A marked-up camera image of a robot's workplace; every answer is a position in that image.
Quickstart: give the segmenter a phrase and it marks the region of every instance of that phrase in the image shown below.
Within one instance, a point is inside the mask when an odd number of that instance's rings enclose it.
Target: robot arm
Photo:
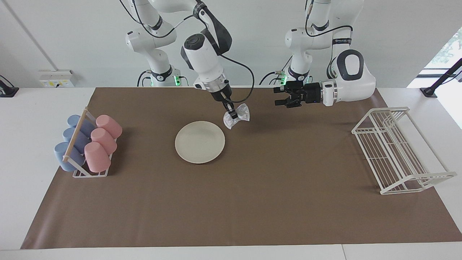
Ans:
[[[196,3],[193,15],[202,21],[206,28],[186,39],[181,55],[189,68],[199,75],[194,87],[208,91],[214,100],[222,102],[231,118],[236,119],[238,114],[231,102],[231,86],[218,61],[218,56],[230,49],[231,35],[202,1],[196,0]]]
[[[142,28],[133,30],[125,36],[128,47],[147,59],[154,86],[178,85],[177,76],[180,75],[180,71],[170,65],[167,54],[158,49],[176,41],[174,27],[162,19],[148,0],[130,0],[130,9],[132,16],[138,21],[141,20],[146,30],[158,37],[149,35]]]
[[[274,88],[274,92],[285,92],[290,96],[276,100],[276,105],[291,108],[301,106],[304,101],[332,106],[340,101],[367,99],[374,93],[375,77],[367,69],[362,54],[350,49],[352,39],[349,26],[354,24],[364,0],[343,1],[334,6],[332,11],[330,2],[312,0],[306,10],[306,23],[311,24],[311,27],[293,29],[286,34],[286,45],[293,51],[293,61],[287,69],[286,85]],[[326,12],[330,12],[331,19],[326,18]],[[330,46],[333,58],[327,68],[329,80],[305,84],[312,62],[307,51]]]
[[[161,12],[193,11],[195,0],[149,0],[151,5]]]

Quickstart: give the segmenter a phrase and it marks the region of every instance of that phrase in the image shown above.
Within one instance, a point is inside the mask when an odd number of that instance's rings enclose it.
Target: electrical outlet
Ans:
[[[75,87],[77,80],[74,75],[63,75],[61,76],[61,83],[63,87]]]
[[[40,83],[43,87],[53,87],[51,86],[50,82],[51,75],[42,75],[40,76]]]
[[[44,87],[75,87],[77,80],[70,70],[40,70],[40,83]]]

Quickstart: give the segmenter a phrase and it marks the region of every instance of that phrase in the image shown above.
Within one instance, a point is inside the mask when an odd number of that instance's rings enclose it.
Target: ceramic plate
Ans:
[[[178,155],[191,163],[206,163],[217,158],[225,147],[225,135],[215,124],[192,122],[183,127],[175,139]]]

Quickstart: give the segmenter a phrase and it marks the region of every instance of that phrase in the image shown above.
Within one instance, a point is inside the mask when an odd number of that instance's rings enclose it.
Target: blue cup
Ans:
[[[67,119],[67,124],[70,126],[70,127],[76,127],[77,126],[77,123],[79,122],[80,120],[80,116],[79,115],[71,115],[68,119]],[[86,137],[90,138],[91,136],[91,132],[93,130],[96,129],[96,126],[94,126],[90,121],[88,121],[87,119],[84,119],[84,122],[82,124],[82,127],[80,128],[80,132],[82,132]]]
[[[62,157],[66,153],[66,149],[69,146],[68,142],[61,142],[58,145],[55,146],[55,156],[58,159],[59,165],[61,165],[61,168],[66,171],[66,172],[73,172],[77,170],[72,164],[69,162],[63,162]],[[74,160],[77,164],[82,166],[85,162],[85,158],[77,151],[75,147],[72,147],[71,151],[71,158]]]
[[[62,133],[62,138],[65,142],[71,142],[72,135],[75,132],[75,127],[68,128]],[[77,138],[75,139],[74,147],[79,151],[79,153],[83,154],[85,151],[85,145],[89,144],[90,140],[82,133],[77,133]]]

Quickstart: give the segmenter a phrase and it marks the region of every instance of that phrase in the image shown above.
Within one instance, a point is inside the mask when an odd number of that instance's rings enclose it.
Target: cup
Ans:
[[[114,153],[117,149],[117,143],[114,141],[114,138],[103,128],[93,130],[91,132],[91,140],[101,144],[108,155]]]
[[[70,127],[77,127],[77,123],[79,122],[80,120],[80,116],[79,115],[71,115],[68,119],[67,119],[67,124],[70,126]],[[90,122],[88,121],[87,119],[84,119],[84,122],[82,124],[82,127],[80,128],[80,132],[84,133],[84,135],[88,138],[90,138],[90,135],[91,135],[91,131],[93,131],[96,127]]]
[[[69,146],[68,142],[61,142],[58,145],[56,145],[55,146],[55,156],[58,159],[58,162],[64,171],[73,172],[77,169],[71,163],[62,161],[63,156],[66,153],[68,146]],[[72,147],[70,157],[80,166],[82,166],[85,162],[85,158],[79,153],[79,151],[75,147]]]
[[[111,160],[106,150],[98,142],[91,142],[85,145],[85,158],[88,168],[94,173],[103,172],[111,166]]]
[[[104,128],[106,131],[108,131],[113,139],[119,138],[119,136],[122,134],[122,127],[108,115],[101,115],[96,118],[96,126],[99,128]]]
[[[71,142],[72,135],[75,132],[75,127],[68,128],[62,133],[62,138],[65,142]],[[82,133],[77,133],[77,138],[75,139],[74,147],[79,151],[80,154],[84,153],[85,145],[90,143],[90,140]]]

